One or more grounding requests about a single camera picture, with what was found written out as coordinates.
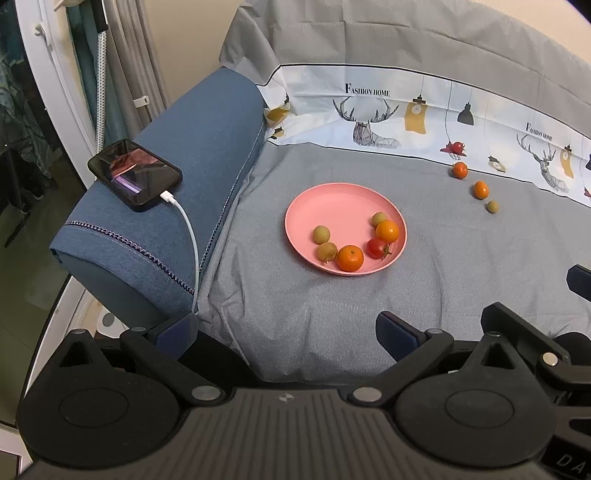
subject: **white charging cable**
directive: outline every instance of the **white charging cable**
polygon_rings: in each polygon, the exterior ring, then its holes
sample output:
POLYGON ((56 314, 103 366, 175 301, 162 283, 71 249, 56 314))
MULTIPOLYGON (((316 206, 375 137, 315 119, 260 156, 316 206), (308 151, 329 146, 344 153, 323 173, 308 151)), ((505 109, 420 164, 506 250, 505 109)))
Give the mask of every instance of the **white charging cable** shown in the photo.
POLYGON ((199 253, 197 251, 197 239, 195 238, 195 233, 193 232, 193 227, 191 226, 191 222, 189 221, 187 213, 184 211, 183 207, 181 207, 180 203, 174 198, 173 194, 168 190, 165 190, 160 194, 160 198, 162 198, 165 202, 172 203, 176 208, 178 208, 178 210, 181 212, 181 215, 183 215, 185 223, 189 229, 189 234, 191 235, 191 241, 193 242, 193 252, 195 253, 195 293, 193 294, 191 312, 195 313, 195 307, 197 306, 197 291, 199 289, 199 253))

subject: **black lamp illustration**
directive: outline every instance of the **black lamp illustration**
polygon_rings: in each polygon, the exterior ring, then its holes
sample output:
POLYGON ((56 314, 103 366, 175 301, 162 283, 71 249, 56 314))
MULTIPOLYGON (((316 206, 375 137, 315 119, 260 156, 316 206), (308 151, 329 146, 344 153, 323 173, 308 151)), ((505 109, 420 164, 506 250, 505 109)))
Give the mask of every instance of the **black lamp illustration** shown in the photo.
POLYGON ((473 89, 474 88, 470 89, 470 98, 468 99, 468 103, 464 107, 464 110, 462 110, 457 116, 457 121, 461 124, 474 125, 474 117, 472 116, 472 112, 470 111, 470 100, 472 100, 473 89))

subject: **metal screw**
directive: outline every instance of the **metal screw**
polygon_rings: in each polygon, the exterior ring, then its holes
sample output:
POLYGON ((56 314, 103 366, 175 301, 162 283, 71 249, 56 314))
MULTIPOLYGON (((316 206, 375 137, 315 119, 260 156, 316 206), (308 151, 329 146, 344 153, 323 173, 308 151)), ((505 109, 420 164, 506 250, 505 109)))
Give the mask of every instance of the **metal screw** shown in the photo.
POLYGON ((552 352, 546 352, 544 355, 542 355, 542 360, 546 365, 551 367, 558 364, 558 357, 552 352))
POLYGON ((382 393, 374 387, 359 387, 353 391, 353 396, 359 401, 371 403, 382 398, 382 393))
POLYGON ((193 398, 201 401, 215 400, 216 398, 219 398, 221 394, 221 390, 213 385, 201 385, 200 387, 195 387, 191 390, 193 398))

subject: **sofa armrest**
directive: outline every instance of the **sofa armrest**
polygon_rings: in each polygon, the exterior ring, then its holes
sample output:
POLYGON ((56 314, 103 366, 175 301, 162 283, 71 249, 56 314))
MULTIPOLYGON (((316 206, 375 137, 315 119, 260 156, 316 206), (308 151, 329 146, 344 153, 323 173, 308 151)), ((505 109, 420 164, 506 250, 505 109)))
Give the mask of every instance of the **sofa armrest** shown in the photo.
MULTIPOLYGON (((229 206, 258 158, 265 132, 263 107, 250 80, 220 69, 135 139, 183 171, 183 182, 173 193, 195 230, 201 272, 207 268, 229 206)), ((95 182, 51 249, 128 326, 151 327, 159 318, 190 308, 194 286, 191 240, 183 218, 167 203, 133 212, 106 186, 95 182), (121 282, 137 295, 121 296, 121 282), (154 308, 156 313, 146 315, 154 308)))

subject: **red tomato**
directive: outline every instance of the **red tomato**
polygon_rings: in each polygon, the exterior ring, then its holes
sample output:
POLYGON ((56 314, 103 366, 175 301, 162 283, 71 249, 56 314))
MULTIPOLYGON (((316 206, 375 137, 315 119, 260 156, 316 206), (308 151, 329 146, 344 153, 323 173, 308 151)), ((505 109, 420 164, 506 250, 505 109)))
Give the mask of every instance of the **red tomato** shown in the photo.
POLYGON ((371 258, 386 258, 386 255, 391 255, 390 244, 384 242, 381 238, 372 238, 367 244, 368 255, 371 258))
POLYGON ((464 152, 464 147, 465 145, 462 142, 454 142, 452 145, 452 152, 454 152, 456 155, 459 155, 460 153, 464 152))
POLYGON ((465 179, 466 176, 468 175, 468 167, 464 162, 459 161, 459 162, 453 164, 452 172, 453 172, 453 175, 455 176, 455 178, 465 179))

